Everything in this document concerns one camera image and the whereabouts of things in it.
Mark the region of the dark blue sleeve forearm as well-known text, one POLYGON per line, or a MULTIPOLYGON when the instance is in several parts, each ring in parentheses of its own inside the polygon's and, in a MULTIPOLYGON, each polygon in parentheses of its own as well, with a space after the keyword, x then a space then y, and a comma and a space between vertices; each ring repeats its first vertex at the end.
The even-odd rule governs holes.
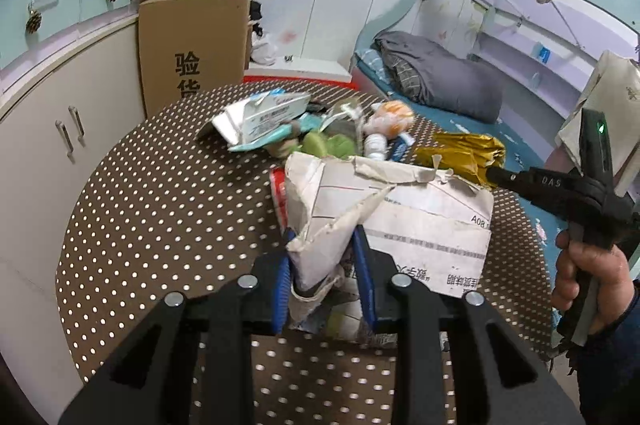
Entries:
POLYGON ((627 310, 582 349, 577 379, 586 424, 639 423, 639 281, 627 310))

